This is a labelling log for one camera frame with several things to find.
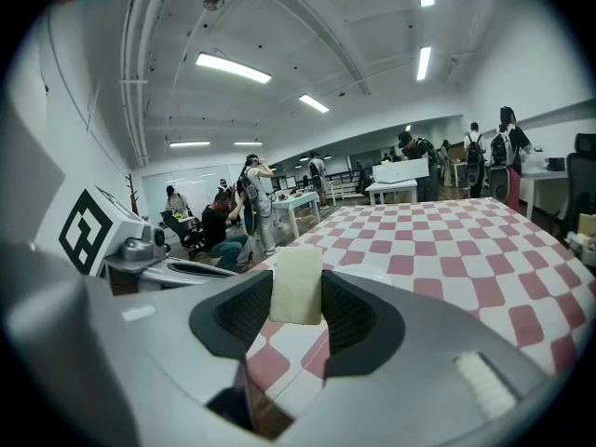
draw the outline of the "red pants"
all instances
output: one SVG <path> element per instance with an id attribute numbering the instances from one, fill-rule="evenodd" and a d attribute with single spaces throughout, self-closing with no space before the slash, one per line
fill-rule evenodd
<path id="1" fill-rule="evenodd" d="M 509 172 L 509 195 L 507 206 L 516 212 L 520 211 L 520 182 L 522 177 L 513 168 L 507 168 Z"/>

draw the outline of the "office chair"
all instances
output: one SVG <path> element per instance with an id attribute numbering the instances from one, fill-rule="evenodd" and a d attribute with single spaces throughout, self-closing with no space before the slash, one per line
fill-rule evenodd
<path id="1" fill-rule="evenodd" d="M 164 224 L 171 228 L 174 233 L 180 238 L 180 243 L 185 249 L 194 247 L 194 250 L 188 252 L 189 256 L 193 256 L 200 251 L 205 250 L 205 242 L 203 231 L 198 226 L 194 226 L 190 230 L 187 229 L 183 223 L 178 222 L 176 217 L 171 213 L 171 210 L 161 212 Z"/>

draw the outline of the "chair headrest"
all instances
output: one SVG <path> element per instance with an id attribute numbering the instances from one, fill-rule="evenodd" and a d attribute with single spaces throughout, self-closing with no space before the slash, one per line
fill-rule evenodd
<path id="1" fill-rule="evenodd" d="M 596 157 L 596 134 L 576 134 L 576 152 Z"/>

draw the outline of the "white box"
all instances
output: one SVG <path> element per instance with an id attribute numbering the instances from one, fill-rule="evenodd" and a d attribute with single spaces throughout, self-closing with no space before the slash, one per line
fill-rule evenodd
<path id="1" fill-rule="evenodd" d="M 428 161 L 423 159 L 392 162 L 372 167 L 372 176 L 376 183 L 398 183 L 418 179 L 428 175 Z"/>

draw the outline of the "pink and white checkered tablecloth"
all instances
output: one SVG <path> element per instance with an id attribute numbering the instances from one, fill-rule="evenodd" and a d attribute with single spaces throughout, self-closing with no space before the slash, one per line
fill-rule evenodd
<path id="1" fill-rule="evenodd" d="M 592 330 L 596 280 L 551 235 L 491 198 L 342 208 L 290 246 L 326 269 L 361 264 L 396 289 L 459 306 L 547 373 L 573 364 Z M 277 256 L 255 267 L 275 271 Z M 327 324 L 267 321 L 247 354 L 267 397 L 298 416 L 322 389 Z"/>

